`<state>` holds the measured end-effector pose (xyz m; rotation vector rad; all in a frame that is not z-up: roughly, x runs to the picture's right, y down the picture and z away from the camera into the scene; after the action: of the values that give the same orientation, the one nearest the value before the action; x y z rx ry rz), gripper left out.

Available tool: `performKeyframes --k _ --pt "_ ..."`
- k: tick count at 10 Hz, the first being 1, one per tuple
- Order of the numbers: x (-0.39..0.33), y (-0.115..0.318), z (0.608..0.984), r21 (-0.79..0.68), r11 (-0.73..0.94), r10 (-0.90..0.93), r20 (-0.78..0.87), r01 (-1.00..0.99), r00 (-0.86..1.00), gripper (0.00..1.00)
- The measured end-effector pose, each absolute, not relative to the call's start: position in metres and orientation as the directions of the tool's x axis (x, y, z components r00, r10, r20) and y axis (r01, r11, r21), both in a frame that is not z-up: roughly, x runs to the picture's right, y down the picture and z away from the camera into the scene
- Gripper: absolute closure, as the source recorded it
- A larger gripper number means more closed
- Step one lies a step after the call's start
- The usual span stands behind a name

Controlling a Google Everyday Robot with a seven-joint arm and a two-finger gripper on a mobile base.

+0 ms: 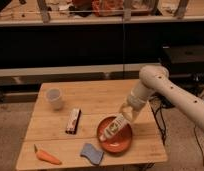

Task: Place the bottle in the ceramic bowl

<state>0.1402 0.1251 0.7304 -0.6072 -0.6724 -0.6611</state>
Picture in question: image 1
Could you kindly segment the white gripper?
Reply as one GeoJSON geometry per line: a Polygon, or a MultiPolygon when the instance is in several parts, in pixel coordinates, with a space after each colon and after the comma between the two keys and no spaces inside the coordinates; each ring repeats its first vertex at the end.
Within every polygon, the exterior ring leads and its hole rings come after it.
{"type": "Polygon", "coordinates": [[[123,103],[119,108],[119,113],[124,115],[129,113],[129,106],[131,106],[134,110],[131,111],[131,121],[134,122],[140,114],[140,110],[145,106],[148,98],[143,96],[132,96],[129,95],[127,97],[127,103],[123,103]]]}

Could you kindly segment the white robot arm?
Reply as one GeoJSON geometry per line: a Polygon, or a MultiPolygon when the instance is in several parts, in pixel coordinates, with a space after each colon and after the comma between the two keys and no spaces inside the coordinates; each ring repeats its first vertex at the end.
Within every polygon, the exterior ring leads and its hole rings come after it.
{"type": "Polygon", "coordinates": [[[164,96],[204,132],[204,101],[172,83],[169,71],[163,66],[147,65],[141,68],[139,81],[119,112],[133,122],[154,92],[164,96]]]}

